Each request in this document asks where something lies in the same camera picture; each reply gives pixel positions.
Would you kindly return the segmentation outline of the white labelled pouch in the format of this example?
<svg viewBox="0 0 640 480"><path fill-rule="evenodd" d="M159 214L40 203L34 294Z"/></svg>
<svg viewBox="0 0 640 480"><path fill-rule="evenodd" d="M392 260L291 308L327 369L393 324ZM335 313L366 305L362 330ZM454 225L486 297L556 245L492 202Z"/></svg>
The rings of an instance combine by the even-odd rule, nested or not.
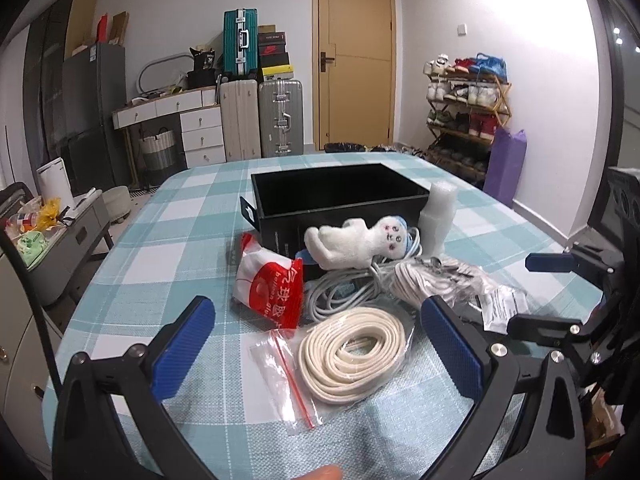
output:
<svg viewBox="0 0 640 480"><path fill-rule="evenodd" d="M526 293L506 285L498 285L480 296L483 327L486 332L506 335L511 318L529 314Z"/></svg>

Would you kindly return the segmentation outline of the white foam wrap piece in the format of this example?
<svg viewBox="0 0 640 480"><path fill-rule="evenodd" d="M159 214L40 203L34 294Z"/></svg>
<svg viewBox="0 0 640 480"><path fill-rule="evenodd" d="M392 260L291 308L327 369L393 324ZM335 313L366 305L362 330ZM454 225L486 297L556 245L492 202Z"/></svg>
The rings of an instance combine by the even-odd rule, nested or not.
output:
<svg viewBox="0 0 640 480"><path fill-rule="evenodd" d="M422 255L439 257L444 252L444 243L457 211L458 189L445 181L433 182L430 195L420 211L418 227L421 237Z"/></svg>

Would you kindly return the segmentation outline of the white laces adidas bag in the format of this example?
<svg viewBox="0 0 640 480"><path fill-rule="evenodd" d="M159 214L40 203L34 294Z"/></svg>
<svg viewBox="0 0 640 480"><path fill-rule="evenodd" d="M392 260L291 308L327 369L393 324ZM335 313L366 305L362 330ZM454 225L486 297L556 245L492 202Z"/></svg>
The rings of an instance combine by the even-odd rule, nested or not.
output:
<svg viewBox="0 0 640 480"><path fill-rule="evenodd" d="M483 301L499 283L478 266L455 258L400 260L390 271L388 292L419 310L423 301L439 296L467 321L482 322Z"/></svg>

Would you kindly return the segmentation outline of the white plush toy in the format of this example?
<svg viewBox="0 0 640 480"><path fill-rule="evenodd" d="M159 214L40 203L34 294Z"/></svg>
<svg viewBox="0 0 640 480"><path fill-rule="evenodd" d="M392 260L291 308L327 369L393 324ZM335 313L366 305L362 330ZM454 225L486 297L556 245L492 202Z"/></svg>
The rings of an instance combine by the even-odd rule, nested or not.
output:
<svg viewBox="0 0 640 480"><path fill-rule="evenodd" d="M361 218L341 226L311 226L304 234L304 248L295 258L322 270L367 270L373 263L420 256L420 232L399 216L386 216L370 228Z"/></svg>

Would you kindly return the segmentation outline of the red white plastic bag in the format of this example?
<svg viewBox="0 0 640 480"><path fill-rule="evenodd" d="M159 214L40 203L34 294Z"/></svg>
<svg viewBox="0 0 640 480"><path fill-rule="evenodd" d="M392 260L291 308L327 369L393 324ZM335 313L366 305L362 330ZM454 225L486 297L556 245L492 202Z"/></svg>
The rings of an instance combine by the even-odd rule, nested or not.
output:
<svg viewBox="0 0 640 480"><path fill-rule="evenodd" d="M303 270L302 259L281 256L243 233L233 298L279 328L294 330L303 311Z"/></svg>

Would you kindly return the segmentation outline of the black storage box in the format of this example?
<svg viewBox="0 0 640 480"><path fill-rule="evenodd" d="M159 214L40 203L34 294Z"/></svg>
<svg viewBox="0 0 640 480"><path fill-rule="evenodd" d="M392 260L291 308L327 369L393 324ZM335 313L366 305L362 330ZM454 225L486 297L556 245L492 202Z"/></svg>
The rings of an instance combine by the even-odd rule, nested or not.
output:
<svg viewBox="0 0 640 480"><path fill-rule="evenodd" d="M240 199L240 213L262 247L293 258L311 226L340 226L361 218L370 228L385 216L418 224L428 189L382 162L285 169L252 174L256 204Z"/></svg>

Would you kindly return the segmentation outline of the wooden shoe rack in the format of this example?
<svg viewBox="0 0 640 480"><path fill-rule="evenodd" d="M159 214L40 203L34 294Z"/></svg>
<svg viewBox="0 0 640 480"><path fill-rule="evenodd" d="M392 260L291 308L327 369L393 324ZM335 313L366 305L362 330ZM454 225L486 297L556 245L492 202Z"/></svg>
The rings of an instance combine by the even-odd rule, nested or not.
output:
<svg viewBox="0 0 640 480"><path fill-rule="evenodd" d="M434 136L427 160L482 188L496 132L512 117L506 61L486 53L452 60L442 53L425 63L423 73L425 123Z"/></svg>

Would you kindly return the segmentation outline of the teal checked tablecloth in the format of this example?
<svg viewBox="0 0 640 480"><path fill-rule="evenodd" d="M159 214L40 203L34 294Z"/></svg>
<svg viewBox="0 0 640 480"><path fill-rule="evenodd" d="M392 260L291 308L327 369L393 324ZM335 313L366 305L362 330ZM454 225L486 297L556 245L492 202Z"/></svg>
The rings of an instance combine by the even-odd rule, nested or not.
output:
<svg viewBox="0 0 640 480"><path fill-rule="evenodd" d="M422 334L407 364L375 396L318 429L291 434L250 355L268 322L232 300L239 238L248 230L240 205L253 197L253 174L375 162L422 186L447 179L444 170L399 153L228 162L169 178L94 274L58 347L58 367L78 351L120 356L202 295L213 300L215 327L166 408L213 474L288 479L337 464L349 479L419 478L471 406Z"/></svg>

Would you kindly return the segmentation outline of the wooden door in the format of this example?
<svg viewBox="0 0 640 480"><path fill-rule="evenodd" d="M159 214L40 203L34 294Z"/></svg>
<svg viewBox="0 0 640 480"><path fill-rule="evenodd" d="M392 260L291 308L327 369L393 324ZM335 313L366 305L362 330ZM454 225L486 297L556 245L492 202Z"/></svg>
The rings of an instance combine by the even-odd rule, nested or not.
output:
<svg viewBox="0 0 640 480"><path fill-rule="evenodd" d="M396 0L312 0L316 147L393 140Z"/></svg>

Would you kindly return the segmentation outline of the white round stool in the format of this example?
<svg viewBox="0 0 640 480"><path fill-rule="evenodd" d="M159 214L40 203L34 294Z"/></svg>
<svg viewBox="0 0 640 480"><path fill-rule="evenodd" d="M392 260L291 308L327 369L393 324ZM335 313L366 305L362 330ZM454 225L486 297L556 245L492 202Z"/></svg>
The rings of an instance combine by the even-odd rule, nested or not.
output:
<svg viewBox="0 0 640 480"><path fill-rule="evenodd" d="M115 186L102 193L104 204L112 223L123 222L131 212L131 196L126 185Z"/></svg>

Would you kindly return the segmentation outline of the white air purifier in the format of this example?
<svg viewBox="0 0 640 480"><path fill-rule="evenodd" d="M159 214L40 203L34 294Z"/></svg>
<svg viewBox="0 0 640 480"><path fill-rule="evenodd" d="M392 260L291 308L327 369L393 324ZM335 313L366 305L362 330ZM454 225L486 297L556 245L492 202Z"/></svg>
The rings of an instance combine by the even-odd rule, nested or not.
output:
<svg viewBox="0 0 640 480"><path fill-rule="evenodd" d="M61 157L47 162L36 170L40 194L44 200L60 200L60 210L75 208L74 196L70 187L65 162Z"/></svg>

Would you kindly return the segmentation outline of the silver suitcase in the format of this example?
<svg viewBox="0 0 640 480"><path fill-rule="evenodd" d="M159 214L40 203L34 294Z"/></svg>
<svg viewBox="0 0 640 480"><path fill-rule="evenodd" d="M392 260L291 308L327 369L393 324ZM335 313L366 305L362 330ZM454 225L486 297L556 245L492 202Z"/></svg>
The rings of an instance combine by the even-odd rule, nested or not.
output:
<svg viewBox="0 0 640 480"><path fill-rule="evenodd" d="M303 154L303 97L303 86L299 80L270 80L259 86L262 156L269 158Z"/></svg>

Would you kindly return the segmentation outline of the stacked shoe boxes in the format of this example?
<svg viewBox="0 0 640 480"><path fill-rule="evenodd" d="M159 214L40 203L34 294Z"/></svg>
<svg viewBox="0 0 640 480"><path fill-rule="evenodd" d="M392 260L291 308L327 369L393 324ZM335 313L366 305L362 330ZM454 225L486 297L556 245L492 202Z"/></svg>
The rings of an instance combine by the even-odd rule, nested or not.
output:
<svg viewBox="0 0 640 480"><path fill-rule="evenodd" d="M294 68L288 55L285 32L274 25L259 25L257 39L260 79L292 79Z"/></svg>

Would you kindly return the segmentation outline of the white drawer desk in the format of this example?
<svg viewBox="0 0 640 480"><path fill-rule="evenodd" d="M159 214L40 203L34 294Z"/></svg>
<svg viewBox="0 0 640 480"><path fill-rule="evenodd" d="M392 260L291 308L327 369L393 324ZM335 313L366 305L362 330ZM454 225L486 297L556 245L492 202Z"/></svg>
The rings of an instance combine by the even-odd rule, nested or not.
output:
<svg viewBox="0 0 640 480"><path fill-rule="evenodd" d="M186 166L189 168L223 164L224 132L217 88L205 87L142 100L112 113L116 129L140 125L153 119L178 116Z"/></svg>

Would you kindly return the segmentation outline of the teal suitcase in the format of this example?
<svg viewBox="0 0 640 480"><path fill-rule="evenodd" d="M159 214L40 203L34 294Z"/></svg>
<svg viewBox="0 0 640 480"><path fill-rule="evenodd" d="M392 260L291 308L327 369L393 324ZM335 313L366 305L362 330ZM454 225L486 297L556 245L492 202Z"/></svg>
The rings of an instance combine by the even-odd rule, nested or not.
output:
<svg viewBox="0 0 640 480"><path fill-rule="evenodd" d="M248 76L258 69L258 12L239 8L224 12L224 72Z"/></svg>

